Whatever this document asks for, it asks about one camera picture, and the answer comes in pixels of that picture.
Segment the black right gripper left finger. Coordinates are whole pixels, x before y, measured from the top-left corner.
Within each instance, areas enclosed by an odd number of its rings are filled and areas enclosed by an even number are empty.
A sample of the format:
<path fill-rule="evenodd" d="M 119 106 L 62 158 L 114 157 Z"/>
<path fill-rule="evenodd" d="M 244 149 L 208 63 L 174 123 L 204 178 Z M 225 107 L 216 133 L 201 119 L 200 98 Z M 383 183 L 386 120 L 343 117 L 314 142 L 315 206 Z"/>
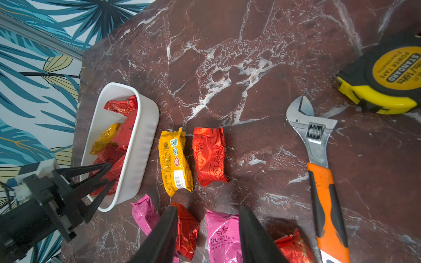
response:
<path fill-rule="evenodd" d="M 176 207 L 168 208 L 129 263 L 172 263 L 178 231 Z"/>

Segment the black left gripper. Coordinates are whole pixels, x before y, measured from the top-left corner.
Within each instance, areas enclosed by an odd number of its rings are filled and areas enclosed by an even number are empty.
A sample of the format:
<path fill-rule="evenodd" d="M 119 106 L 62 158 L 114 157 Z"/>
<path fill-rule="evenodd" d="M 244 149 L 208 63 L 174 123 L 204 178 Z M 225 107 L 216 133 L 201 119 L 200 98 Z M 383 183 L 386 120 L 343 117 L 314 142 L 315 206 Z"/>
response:
<path fill-rule="evenodd" d="M 35 200 L 42 207 L 53 226 L 66 242 L 76 237 L 75 228 L 83 221 L 89 223 L 99 208 L 106 194 L 114 186 L 116 179 L 108 181 L 104 176 L 110 171 L 109 162 L 92 164 L 76 168 L 60 168 L 53 172 L 52 178 L 42 178 L 43 183 L 35 183 Z M 80 182 L 73 177 L 94 173 Z M 103 187 L 89 205 L 82 198 Z"/>

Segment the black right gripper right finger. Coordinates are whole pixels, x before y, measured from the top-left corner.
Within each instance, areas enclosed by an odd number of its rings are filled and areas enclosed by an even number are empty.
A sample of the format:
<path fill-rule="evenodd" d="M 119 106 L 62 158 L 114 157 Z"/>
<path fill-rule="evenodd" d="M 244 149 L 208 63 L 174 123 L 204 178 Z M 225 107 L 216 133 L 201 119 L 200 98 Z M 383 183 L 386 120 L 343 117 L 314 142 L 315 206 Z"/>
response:
<path fill-rule="evenodd" d="M 253 212 L 240 207 L 239 231 L 244 263 L 288 263 Z"/>

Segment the pink tea bag packet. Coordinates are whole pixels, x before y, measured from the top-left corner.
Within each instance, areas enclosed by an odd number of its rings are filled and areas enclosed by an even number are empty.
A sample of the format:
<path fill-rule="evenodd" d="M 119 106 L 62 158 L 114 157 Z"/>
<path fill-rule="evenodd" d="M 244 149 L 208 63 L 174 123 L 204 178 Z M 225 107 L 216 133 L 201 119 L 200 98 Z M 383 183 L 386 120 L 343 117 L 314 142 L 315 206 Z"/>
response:
<path fill-rule="evenodd" d="M 212 263 L 243 263 L 239 215 L 207 210 L 207 250 Z"/>

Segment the small red tea bag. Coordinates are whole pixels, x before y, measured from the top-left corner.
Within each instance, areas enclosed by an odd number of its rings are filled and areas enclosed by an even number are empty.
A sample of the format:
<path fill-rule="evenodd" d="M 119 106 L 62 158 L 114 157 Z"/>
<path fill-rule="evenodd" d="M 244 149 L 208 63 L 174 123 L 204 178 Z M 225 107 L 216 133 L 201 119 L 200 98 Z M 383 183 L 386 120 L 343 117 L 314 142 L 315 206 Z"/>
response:
<path fill-rule="evenodd" d="M 177 208 L 178 236 L 176 250 L 179 254 L 191 261 L 194 257 L 200 222 L 181 204 L 171 203 Z"/>

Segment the white plastic storage box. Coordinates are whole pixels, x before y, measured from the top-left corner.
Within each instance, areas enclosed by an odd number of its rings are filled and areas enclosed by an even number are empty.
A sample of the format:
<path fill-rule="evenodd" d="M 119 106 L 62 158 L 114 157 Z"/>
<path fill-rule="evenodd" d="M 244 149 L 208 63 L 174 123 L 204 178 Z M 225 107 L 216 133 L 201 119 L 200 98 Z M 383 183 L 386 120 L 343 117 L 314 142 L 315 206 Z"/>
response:
<path fill-rule="evenodd" d="M 98 211 L 103 213 L 109 212 L 117 204 L 130 200 L 140 190 L 160 119 L 157 104 L 128 85 L 116 82 L 107 84 L 96 103 L 82 155 L 81 166 L 93 164 L 96 156 L 89 152 L 95 139 L 112 124 L 124 120 L 123 115 L 105 110 L 105 104 L 110 100 L 125 99 L 132 95 L 136 97 L 138 102 L 137 118 L 134 122 L 116 193 L 105 196 L 98 207 Z"/>

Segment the yellow orange tea bag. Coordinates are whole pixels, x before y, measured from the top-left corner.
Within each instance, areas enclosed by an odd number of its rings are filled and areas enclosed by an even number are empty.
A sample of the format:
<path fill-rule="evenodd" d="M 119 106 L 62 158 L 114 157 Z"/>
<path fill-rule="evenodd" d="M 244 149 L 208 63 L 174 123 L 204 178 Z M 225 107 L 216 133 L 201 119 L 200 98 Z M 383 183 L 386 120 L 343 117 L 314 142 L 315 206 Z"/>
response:
<path fill-rule="evenodd" d="M 159 140 L 162 181 L 166 193 L 172 197 L 178 190 L 194 191 L 194 180 L 184 155 L 185 132 L 163 131 Z"/>

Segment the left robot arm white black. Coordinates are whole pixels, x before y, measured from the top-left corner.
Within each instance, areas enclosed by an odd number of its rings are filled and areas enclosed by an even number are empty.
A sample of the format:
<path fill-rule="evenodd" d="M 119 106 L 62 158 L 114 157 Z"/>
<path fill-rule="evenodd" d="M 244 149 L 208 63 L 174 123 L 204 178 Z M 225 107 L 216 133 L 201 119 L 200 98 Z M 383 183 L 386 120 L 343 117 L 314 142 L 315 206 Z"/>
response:
<path fill-rule="evenodd" d="M 70 242 L 74 229 L 88 223 L 115 181 L 109 162 L 60 168 L 55 159 L 19 167 L 1 183 L 7 203 L 1 212 L 1 262 L 23 259 L 31 248 L 59 231 Z"/>

